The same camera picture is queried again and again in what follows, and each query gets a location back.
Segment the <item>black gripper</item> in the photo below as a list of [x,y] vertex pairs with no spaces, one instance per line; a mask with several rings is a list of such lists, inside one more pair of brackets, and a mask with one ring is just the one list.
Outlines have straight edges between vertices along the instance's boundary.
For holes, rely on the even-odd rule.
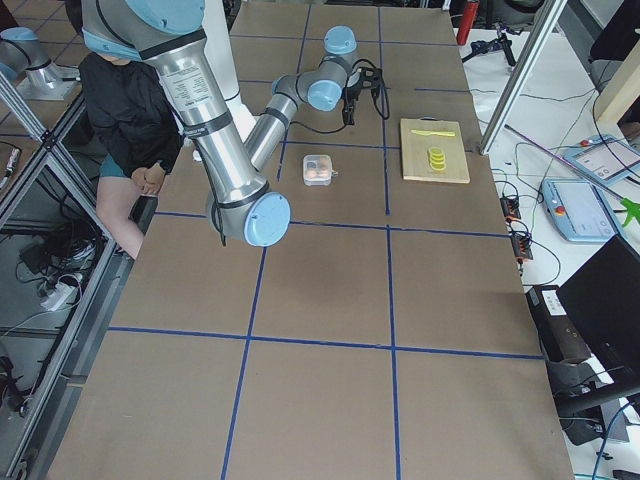
[[343,122],[354,125],[355,105],[362,91],[363,80],[361,74],[352,75],[343,89]]

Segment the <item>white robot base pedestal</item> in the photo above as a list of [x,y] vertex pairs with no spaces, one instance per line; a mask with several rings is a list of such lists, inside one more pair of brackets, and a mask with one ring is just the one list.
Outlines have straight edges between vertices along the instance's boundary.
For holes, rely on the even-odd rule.
[[239,136],[235,146],[239,146],[256,125],[256,117],[241,97],[222,1],[205,1],[202,28],[206,34],[204,55],[228,112],[228,124],[217,134],[230,134],[234,126]]

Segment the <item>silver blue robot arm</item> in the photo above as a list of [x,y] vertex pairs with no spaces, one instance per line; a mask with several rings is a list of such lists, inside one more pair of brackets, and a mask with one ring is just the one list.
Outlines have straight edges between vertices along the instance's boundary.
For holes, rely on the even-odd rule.
[[338,25],[329,29],[324,37],[324,49],[325,55],[317,69],[285,75],[273,82],[271,100],[244,141],[256,170],[264,168],[302,105],[330,112],[361,80],[362,74],[356,65],[360,59],[357,41],[350,27]]
[[248,137],[234,122],[238,84],[219,1],[85,1],[84,40],[97,53],[152,66],[200,152],[210,220],[223,237],[266,247],[286,233],[291,208],[261,171],[299,108],[289,80],[276,85]]

